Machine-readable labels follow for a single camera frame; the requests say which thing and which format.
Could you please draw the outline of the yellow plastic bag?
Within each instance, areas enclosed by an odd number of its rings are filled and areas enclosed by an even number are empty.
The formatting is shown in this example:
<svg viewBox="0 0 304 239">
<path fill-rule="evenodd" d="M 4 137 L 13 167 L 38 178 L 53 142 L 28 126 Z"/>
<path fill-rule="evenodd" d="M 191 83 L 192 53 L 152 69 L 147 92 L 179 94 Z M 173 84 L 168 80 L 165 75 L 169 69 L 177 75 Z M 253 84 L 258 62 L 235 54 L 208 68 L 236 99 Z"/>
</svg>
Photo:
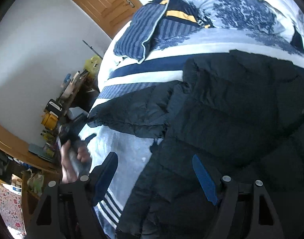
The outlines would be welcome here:
<svg viewBox="0 0 304 239">
<path fill-rule="evenodd" d="M 90 79 L 94 79 L 99 73 L 101 62 L 102 59 L 98 55 L 95 55 L 85 61 L 83 69 L 89 72 Z"/>
</svg>

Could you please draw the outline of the floral pink paper bag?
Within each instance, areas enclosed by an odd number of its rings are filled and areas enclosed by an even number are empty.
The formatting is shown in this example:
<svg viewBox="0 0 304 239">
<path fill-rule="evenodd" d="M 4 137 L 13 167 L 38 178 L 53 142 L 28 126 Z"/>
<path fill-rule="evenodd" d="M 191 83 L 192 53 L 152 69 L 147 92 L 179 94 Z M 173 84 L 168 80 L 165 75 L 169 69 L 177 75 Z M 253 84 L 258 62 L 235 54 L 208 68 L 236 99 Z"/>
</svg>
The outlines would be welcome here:
<svg viewBox="0 0 304 239">
<path fill-rule="evenodd" d="M 14 238 L 25 237 L 21 199 L 21 193 L 0 185 L 0 214 Z"/>
</svg>

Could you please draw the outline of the blue tree print quilt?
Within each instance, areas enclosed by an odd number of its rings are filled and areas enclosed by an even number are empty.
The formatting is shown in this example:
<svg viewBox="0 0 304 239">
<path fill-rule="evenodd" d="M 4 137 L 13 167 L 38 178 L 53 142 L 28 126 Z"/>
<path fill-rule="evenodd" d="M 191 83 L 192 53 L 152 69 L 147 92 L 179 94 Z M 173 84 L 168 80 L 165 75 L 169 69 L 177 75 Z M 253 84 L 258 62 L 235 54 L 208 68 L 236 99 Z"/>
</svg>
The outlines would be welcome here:
<svg viewBox="0 0 304 239">
<path fill-rule="evenodd" d="M 168 5 L 151 37 L 151 49 L 177 46 L 209 29 L 243 31 L 266 46 L 304 55 L 304 15 L 295 20 L 264 0 L 155 0 Z"/>
</svg>

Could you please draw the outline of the blue striped pillow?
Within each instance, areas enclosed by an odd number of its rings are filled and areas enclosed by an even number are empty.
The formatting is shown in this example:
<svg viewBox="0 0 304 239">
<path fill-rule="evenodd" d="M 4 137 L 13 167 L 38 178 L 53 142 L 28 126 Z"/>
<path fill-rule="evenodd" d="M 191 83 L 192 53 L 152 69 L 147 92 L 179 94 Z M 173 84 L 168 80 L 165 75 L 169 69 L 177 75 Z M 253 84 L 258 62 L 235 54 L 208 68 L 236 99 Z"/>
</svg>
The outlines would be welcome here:
<svg viewBox="0 0 304 239">
<path fill-rule="evenodd" d="M 166 42 L 176 45 L 177 38 L 199 30 L 201 27 L 194 14 L 194 8 L 180 0 L 148 3 L 134 14 L 130 25 L 116 42 L 114 54 L 141 63 L 151 50 L 164 49 Z"/>
</svg>

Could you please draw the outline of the yellow container on desk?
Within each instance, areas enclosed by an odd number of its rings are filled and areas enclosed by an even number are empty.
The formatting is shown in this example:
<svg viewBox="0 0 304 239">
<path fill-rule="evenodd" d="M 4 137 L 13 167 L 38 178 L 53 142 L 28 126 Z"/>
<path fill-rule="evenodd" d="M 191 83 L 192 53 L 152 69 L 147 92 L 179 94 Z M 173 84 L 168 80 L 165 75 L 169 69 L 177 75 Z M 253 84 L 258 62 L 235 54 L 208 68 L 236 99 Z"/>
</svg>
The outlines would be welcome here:
<svg viewBox="0 0 304 239">
<path fill-rule="evenodd" d="M 55 129 L 55 127 L 57 126 L 57 122 L 58 122 L 58 117 L 52 113 L 46 112 L 42 116 L 41 124 L 51 131 Z"/>
</svg>

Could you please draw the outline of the blue white striped bedsheet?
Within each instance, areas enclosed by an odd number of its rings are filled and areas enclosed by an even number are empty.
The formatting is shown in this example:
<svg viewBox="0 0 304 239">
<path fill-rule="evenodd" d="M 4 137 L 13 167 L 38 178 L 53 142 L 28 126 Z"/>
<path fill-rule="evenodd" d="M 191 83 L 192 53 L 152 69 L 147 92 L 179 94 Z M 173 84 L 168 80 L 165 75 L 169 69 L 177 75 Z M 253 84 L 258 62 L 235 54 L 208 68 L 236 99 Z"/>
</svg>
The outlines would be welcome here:
<svg viewBox="0 0 304 239">
<path fill-rule="evenodd" d="M 241 51 L 292 62 L 304 68 L 304 55 L 290 54 L 280 48 L 266 46 L 247 36 L 243 31 L 209 29 L 201 36 L 196 33 L 177 46 L 154 49 L 142 63 L 114 54 L 113 47 L 106 52 L 101 73 L 106 81 L 100 85 L 101 94 L 91 110 L 108 100 L 170 81 L 182 81 L 185 62 L 196 55 Z M 115 232 L 128 198 L 138 177 L 149 162 L 152 150 L 160 139 L 139 138 L 108 126 L 86 125 L 80 135 L 85 138 L 97 133 L 89 144 L 93 165 L 97 166 L 114 151 L 119 155 L 119 167 L 108 189 L 108 194 L 96 206 L 103 230 L 111 238 Z"/>
</svg>

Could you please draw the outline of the wooden desk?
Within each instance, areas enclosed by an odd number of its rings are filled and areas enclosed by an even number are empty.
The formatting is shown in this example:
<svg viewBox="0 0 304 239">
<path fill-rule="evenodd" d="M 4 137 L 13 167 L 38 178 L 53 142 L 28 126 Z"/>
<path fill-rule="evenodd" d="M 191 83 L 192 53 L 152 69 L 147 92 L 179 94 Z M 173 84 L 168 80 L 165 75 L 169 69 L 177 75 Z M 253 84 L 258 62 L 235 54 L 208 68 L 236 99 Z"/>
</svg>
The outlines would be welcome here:
<svg viewBox="0 0 304 239">
<path fill-rule="evenodd" d="M 58 166 L 29 152 L 29 144 L 0 125 L 0 149 L 13 158 L 48 173 L 59 174 Z"/>
</svg>

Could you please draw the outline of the black puffer jacket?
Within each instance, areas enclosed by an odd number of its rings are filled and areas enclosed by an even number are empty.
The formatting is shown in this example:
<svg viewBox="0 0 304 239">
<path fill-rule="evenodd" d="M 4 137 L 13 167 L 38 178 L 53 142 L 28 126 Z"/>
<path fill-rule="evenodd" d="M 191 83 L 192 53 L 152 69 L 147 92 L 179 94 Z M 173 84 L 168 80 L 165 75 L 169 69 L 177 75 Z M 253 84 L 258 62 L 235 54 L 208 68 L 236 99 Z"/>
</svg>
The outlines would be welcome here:
<svg viewBox="0 0 304 239">
<path fill-rule="evenodd" d="M 182 81 L 108 100 L 90 127 L 160 139 L 138 177 L 116 238 L 203 238 L 217 208 L 192 167 L 261 180 L 286 238 L 304 238 L 304 68 L 230 51 L 196 55 Z"/>
</svg>

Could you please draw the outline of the brown wooden door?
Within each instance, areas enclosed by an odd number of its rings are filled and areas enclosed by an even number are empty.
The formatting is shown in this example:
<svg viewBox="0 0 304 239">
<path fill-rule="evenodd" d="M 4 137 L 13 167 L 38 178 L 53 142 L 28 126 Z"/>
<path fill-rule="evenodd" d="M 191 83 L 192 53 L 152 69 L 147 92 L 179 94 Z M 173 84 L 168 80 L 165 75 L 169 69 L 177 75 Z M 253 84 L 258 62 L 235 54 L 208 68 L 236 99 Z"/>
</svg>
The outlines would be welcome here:
<svg viewBox="0 0 304 239">
<path fill-rule="evenodd" d="M 139 0 L 72 0 L 76 3 L 110 38 L 132 19 L 140 9 Z"/>
</svg>

